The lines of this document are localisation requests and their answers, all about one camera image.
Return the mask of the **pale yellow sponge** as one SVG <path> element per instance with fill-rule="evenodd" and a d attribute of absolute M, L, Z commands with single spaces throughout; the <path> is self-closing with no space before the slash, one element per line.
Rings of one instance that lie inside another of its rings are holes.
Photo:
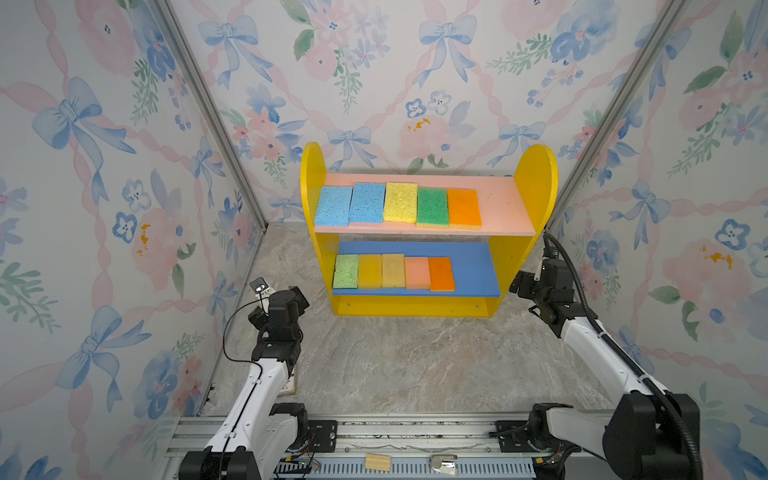
<path fill-rule="evenodd" d="M 399 289 L 406 286 L 405 255 L 383 254 L 382 258 L 382 287 L 384 289 Z"/>

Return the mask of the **pink salmon sponge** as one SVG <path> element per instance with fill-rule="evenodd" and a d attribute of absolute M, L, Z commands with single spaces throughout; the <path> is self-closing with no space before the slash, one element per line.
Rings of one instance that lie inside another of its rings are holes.
<path fill-rule="evenodd" d="M 431 290 L 431 274 L 428 258 L 405 258 L 405 285 L 407 290 Z"/>

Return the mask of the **bright yellow sponge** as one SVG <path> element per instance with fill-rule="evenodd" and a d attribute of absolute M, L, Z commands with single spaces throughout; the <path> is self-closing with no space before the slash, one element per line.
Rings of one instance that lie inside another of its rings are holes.
<path fill-rule="evenodd" d="M 361 290 L 382 288 L 382 256 L 380 254 L 359 256 L 358 288 Z"/>

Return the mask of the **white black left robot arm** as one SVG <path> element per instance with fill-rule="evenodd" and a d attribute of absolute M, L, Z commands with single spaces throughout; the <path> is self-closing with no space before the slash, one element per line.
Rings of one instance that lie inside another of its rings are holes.
<path fill-rule="evenodd" d="M 185 454 L 180 479 L 269 479 L 287 451 L 304 446 L 306 407 L 276 400 L 298 362 L 299 318 L 308 307 L 296 286 L 271 294 L 259 307 L 259 337 L 244 385 L 206 446 Z"/>

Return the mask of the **light green sponge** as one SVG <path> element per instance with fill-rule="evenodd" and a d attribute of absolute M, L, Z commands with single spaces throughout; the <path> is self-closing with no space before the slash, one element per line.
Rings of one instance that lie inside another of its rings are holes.
<path fill-rule="evenodd" d="M 359 256 L 340 254 L 336 256 L 333 276 L 333 289 L 357 289 L 359 275 Z"/>

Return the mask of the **orange sponge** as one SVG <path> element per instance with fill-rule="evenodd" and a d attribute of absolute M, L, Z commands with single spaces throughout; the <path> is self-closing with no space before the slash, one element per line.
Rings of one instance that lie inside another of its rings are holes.
<path fill-rule="evenodd" d="M 471 189 L 447 189 L 449 225 L 455 229 L 480 229 L 478 194 Z"/>
<path fill-rule="evenodd" d="M 430 290 L 432 292 L 454 292 L 456 284 L 452 262 L 449 257 L 431 257 L 428 259 Z"/>

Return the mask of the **blue sponge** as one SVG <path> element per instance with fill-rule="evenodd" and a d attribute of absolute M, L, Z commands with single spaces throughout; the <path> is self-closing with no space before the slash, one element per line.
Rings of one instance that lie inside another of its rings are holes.
<path fill-rule="evenodd" d="M 352 191 L 349 222 L 382 223 L 385 195 L 385 184 L 356 183 Z"/>
<path fill-rule="evenodd" d="M 323 186 L 315 213 L 316 226 L 347 226 L 353 188 Z"/>

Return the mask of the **dark green sponge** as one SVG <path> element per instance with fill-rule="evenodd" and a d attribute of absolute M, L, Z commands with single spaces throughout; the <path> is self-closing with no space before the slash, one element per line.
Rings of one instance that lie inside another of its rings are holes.
<path fill-rule="evenodd" d="M 449 226 L 446 189 L 418 188 L 416 224 L 418 227 L 425 228 L 447 228 Z"/>

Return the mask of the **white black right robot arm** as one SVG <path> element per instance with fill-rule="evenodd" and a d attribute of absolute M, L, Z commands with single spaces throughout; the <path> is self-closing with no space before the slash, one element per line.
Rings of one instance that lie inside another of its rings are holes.
<path fill-rule="evenodd" d="M 609 414 L 559 403 L 537 403 L 518 436 L 545 452 L 544 466 L 562 473 L 583 451 L 604 460 L 620 479 L 700 479 L 700 409 L 636 362 L 595 317 L 569 264 L 544 258 L 535 273 L 520 271 L 510 292 L 533 301 L 530 311 L 590 368 L 613 405 Z"/>

